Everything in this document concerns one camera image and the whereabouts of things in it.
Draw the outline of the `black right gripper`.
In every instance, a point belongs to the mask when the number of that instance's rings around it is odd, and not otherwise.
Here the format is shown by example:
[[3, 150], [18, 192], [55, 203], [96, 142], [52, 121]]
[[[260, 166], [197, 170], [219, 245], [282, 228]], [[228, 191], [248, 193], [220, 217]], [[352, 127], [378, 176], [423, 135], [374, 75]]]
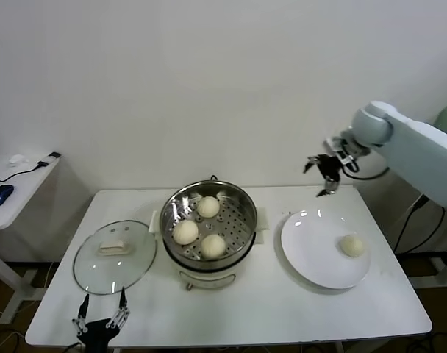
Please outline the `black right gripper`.
[[349, 175], [360, 172], [357, 159], [360, 157], [360, 148], [356, 143], [348, 140], [325, 140], [323, 154], [308, 157], [303, 173], [307, 173], [314, 165], [318, 165], [322, 177], [325, 179], [323, 189], [317, 197], [329, 196], [336, 193], [340, 184], [340, 174]]

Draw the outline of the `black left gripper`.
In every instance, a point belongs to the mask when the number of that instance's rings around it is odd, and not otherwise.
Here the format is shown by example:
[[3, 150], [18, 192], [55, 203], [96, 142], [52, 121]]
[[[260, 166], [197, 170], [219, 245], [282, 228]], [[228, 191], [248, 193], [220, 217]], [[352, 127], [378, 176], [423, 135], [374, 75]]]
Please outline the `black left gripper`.
[[109, 342], [119, 334], [119, 328], [124, 326], [130, 314], [125, 287], [121, 289], [118, 310], [110, 320], [102, 319], [86, 324], [89, 299], [90, 295], [87, 293], [72, 323], [79, 333], [79, 341], [85, 346], [85, 353], [107, 353]]

